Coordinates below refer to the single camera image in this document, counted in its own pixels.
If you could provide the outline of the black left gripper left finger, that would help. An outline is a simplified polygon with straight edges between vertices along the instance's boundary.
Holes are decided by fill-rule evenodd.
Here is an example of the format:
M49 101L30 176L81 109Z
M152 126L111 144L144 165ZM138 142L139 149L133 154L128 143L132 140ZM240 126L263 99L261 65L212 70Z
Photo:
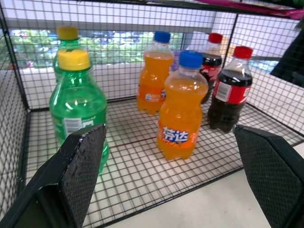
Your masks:
M105 124L70 134L34 174L0 222L2 228L80 228L95 189Z

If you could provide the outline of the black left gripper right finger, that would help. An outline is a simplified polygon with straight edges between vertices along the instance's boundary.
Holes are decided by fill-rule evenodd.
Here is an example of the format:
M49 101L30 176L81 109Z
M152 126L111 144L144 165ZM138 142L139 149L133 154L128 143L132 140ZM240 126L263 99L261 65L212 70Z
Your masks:
M304 226L304 159L281 136L233 126L249 186L273 228Z

